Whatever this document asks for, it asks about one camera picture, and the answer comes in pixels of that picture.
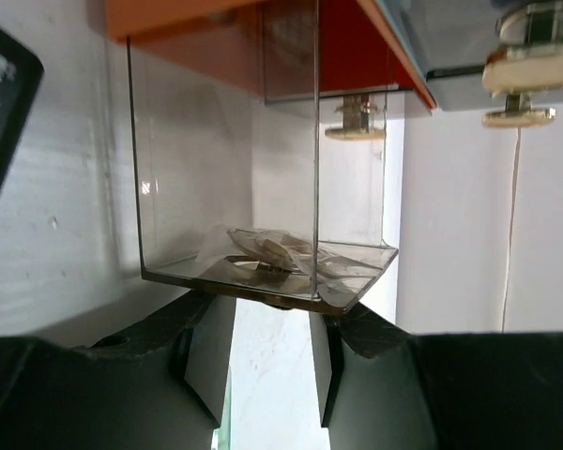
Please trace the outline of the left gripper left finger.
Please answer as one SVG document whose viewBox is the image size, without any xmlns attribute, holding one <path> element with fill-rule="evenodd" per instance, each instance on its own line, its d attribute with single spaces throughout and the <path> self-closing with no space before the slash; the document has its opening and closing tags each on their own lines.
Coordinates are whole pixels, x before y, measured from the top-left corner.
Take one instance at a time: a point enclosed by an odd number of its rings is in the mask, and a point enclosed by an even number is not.
<svg viewBox="0 0 563 450">
<path fill-rule="evenodd" d="M 0 337 L 0 449 L 209 448 L 234 318 L 191 291 L 90 347 Z"/>
</svg>

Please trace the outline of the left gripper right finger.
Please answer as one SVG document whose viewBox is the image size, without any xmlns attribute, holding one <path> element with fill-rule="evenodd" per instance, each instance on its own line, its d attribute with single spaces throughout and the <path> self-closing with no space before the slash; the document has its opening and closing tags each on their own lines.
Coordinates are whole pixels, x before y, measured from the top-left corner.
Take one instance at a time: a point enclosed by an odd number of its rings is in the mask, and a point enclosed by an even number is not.
<svg viewBox="0 0 563 450">
<path fill-rule="evenodd" d="M 359 304 L 311 313 L 334 449 L 563 449 L 563 332 L 413 335 Z"/>
</svg>

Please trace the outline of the clear drawer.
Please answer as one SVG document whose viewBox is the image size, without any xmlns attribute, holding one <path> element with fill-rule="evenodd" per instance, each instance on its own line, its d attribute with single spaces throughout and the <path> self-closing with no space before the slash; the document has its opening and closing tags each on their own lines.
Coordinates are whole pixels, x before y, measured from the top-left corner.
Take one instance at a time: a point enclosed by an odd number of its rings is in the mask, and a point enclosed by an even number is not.
<svg viewBox="0 0 563 450">
<path fill-rule="evenodd" d="M 563 1 L 404 1 L 399 17 L 441 110 L 563 103 Z"/>
<path fill-rule="evenodd" d="M 126 50 L 143 275 L 277 308 L 358 303 L 398 254 L 386 100 L 271 101 Z"/>
</svg>

